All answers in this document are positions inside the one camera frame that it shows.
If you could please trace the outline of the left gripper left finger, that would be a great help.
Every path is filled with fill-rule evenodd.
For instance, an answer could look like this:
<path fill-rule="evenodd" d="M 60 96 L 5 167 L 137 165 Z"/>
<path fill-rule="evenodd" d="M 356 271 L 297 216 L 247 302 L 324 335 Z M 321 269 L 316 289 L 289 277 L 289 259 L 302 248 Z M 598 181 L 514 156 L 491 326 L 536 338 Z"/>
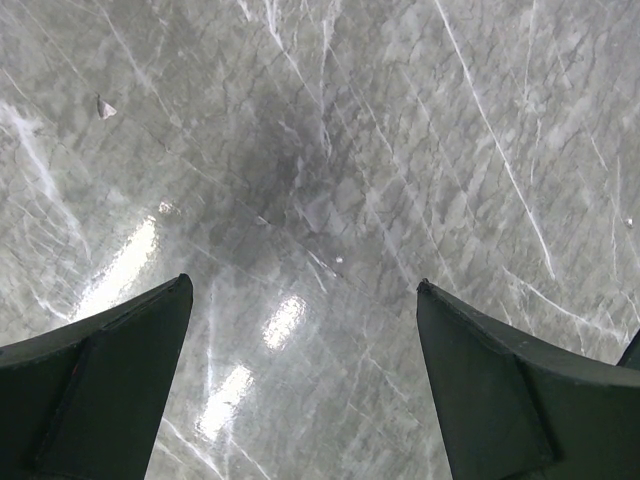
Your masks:
<path fill-rule="evenodd" d="M 193 306 L 186 274 L 1 349 L 4 479 L 142 479 Z"/>

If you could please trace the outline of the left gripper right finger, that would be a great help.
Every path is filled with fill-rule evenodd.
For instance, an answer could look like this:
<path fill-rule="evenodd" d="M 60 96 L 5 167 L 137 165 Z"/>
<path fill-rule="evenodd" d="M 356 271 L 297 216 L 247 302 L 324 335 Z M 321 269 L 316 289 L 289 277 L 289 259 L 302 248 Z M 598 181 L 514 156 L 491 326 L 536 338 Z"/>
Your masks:
<path fill-rule="evenodd" d="M 417 327 L 456 479 L 635 479 L 639 344 L 616 364 L 488 316 L 428 280 Z"/>

